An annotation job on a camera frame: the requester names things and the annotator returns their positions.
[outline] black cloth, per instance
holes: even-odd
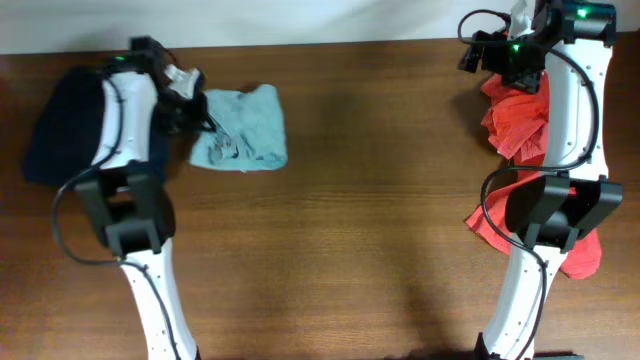
[[[61,186],[89,167],[100,142],[104,107],[101,77],[86,67],[69,70],[35,124],[22,161],[25,179]],[[169,140],[152,126],[149,163],[163,182],[168,158]]]

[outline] wooden table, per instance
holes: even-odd
[[[480,120],[487,73],[456,70],[454,40],[181,49],[208,87],[270,83],[286,114],[281,171],[193,168],[176,141],[167,189],[177,210],[175,273],[205,359],[363,359],[471,350],[493,314],[507,256],[463,220],[502,163]],[[559,276],[540,351],[587,359],[640,352],[640,36],[623,36],[607,80],[605,143],[623,205],[600,226],[597,274]],[[19,161],[64,71],[104,53],[0,57],[0,358],[144,359],[123,274],[62,258],[54,189]],[[105,255],[77,200],[64,236]]]

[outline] crumpled red fabric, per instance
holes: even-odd
[[[540,91],[534,95],[503,87],[500,75],[494,75],[487,81],[482,91],[491,97],[491,109],[482,120],[482,125],[489,129],[489,142],[502,156],[513,159],[515,165],[542,165],[549,133],[549,80],[546,73],[542,77]],[[505,233],[510,234],[505,224],[505,207],[511,190],[537,176],[537,172],[519,172],[515,184],[487,196],[489,215]],[[465,222],[491,246],[505,254],[510,253],[511,244],[491,229],[482,208],[478,207]],[[571,279],[584,279],[596,272],[601,257],[602,248],[598,232],[594,229],[576,242],[560,270]]]

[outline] white wall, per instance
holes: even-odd
[[[620,31],[640,27],[640,0],[617,5]],[[166,47],[454,37],[477,8],[513,0],[0,0],[0,54],[124,49],[149,34]],[[465,33],[493,30],[485,15]]]

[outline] teal towel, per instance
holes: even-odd
[[[255,91],[205,92],[215,133],[201,133],[191,165],[224,171],[276,170],[287,163],[284,115],[271,85]]]

